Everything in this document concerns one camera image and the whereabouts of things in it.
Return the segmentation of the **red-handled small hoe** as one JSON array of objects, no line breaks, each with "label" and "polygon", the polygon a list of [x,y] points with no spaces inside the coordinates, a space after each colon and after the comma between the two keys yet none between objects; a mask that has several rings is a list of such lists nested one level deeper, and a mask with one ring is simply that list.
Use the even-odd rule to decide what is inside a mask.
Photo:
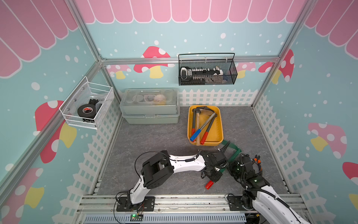
[{"label": "red-handled small hoe", "polygon": [[191,135],[193,136],[194,133],[197,130],[197,124],[199,121],[199,116],[202,110],[206,110],[207,107],[206,106],[199,106],[197,108],[192,109],[193,112],[193,120],[192,120],[192,130],[191,130]]}]

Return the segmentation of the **wooden-handled hatchet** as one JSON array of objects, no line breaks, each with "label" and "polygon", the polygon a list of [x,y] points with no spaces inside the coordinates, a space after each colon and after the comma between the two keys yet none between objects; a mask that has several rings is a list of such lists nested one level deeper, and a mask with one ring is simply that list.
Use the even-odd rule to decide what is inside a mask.
[{"label": "wooden-handled hatchet", "polygon": [[[196,131],[198,131],[200,128],[200,108],[196,108]],[[196,137],[196,145],[200,146],[200,135],[198,134]]]}]

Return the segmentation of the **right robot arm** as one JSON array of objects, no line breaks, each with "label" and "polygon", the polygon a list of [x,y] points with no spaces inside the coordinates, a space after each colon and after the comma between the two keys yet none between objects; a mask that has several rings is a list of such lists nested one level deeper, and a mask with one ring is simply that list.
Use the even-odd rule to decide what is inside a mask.
[{"label": "right robot arm", "polygon": [[242,207],[255,210],[271,224],[307,224],[297,212],[276,193],[270,183],[263,177],[261,160],[258,155],[241,153],[229,163],[230,175],[242,187]]}]

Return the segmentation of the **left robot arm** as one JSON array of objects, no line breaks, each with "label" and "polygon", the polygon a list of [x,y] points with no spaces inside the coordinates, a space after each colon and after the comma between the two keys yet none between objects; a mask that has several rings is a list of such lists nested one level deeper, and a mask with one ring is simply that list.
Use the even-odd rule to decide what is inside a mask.
[{"label": "left robot arm", "polygon": [[228,166],[224,152],[223,148],[217,151],[199,151],[189,156],[170,155],[166,150],[157,152],[142,164],[139,180],[126,192],[126,197],[116,199],[115,211],[154,211],[155,197],[148,197],[147,194],[176,173],[201,172],[203,178],[208,177],[212,182],[217,182],[222,177],[221,170]]}]

